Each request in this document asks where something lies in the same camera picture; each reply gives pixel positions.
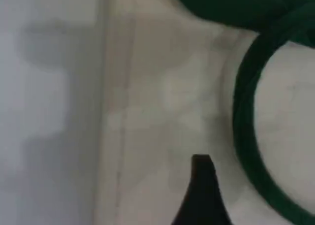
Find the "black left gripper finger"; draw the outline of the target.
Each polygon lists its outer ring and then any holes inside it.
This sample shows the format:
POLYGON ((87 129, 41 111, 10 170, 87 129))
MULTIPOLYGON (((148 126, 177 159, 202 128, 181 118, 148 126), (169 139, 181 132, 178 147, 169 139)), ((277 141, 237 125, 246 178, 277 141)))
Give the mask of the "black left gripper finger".
POLYGON ((174 225, 231 225, 214 164, 209 155, 193 155, 189 186, 174 225))

